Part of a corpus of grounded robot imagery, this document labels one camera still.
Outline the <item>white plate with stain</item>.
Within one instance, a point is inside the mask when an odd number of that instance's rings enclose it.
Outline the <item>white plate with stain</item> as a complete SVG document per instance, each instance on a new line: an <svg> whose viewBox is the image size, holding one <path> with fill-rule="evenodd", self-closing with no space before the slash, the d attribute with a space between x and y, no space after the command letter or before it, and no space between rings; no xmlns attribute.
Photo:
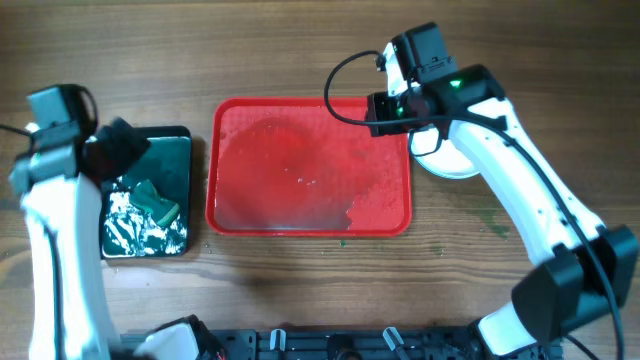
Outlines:
<svg viewBox="0 0 640 360"><path fill-rule="evenodd" d="M409 154L430 173L452 180L474 177L479 170L434 125L408 134Z"/></svg>

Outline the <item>green scrubbing sponge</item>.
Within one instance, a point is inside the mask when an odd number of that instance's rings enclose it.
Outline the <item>green scrubbing sponge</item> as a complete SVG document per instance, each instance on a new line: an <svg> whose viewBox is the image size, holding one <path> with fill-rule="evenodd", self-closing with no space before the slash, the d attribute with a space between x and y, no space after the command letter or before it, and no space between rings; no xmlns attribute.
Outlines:
<svg viewBox="0 0 640 360"><path fill-rule="evenodd" d="M130 203L151 216L156 225L170 226L179 216L180 205L163 198L150 180L138 183L129 197Z"/></svg>

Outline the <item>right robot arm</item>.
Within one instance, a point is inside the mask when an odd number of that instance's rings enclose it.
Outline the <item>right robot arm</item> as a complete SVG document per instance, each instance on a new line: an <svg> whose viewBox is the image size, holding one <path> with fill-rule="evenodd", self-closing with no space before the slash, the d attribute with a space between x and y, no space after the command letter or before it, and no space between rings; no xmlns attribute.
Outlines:
<svg viewBox="0 0 640 360"><path fill-rule="evenodd" d="M486 351L513 355L567 338L603 316L621 338L638 240L625 226L607 227L574 196L492 74L475 65L429 76L394 62L382 71L387 88L369 99L372 133L406 134L413 156L440 177L483 177L532 263L507 303L477 322Z"/></svg>

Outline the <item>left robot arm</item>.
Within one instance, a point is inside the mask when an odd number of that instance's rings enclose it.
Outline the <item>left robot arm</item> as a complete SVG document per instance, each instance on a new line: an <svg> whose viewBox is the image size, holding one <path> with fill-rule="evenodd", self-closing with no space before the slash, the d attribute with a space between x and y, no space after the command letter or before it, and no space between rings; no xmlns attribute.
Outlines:
<svg viewBox="0 0 640 360"><path fill-rule="evenodd" d="M161 325L135 349L109 314L99 254L100 183L123 174L149 148L122 119L96 130L42 125L9 181L25 213L32 250L32 359L199 359L223 351L190 315Z"/></svg>

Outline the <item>black water tray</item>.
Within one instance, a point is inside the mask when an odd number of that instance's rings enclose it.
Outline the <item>black water tray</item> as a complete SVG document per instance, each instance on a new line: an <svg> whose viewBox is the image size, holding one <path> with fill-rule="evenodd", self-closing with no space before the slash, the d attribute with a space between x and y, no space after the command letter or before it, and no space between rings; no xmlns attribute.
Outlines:
<svg viewBox="0 0 640 360"><path fill-rule="evenodd" d="M100 244L104 258L179 256L189 245L192 138L183 126L141 130L150 148L123 175L102 184ZM150 180L165 199L180 205L168 227L130 203L134 187Z"/></svg>

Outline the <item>red plastic tray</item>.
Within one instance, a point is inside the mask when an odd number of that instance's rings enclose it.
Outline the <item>red plastic tray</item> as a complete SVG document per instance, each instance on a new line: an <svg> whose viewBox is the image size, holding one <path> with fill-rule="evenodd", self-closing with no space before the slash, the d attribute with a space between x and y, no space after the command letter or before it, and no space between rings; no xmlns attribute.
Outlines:
<svg viewBox="0 0 640 360"><path fill-rule="evenodd" d="M397 236L412 220L407 139L344 124L320 98L230 98L213 117L205 218L231 236Z"/></svg>

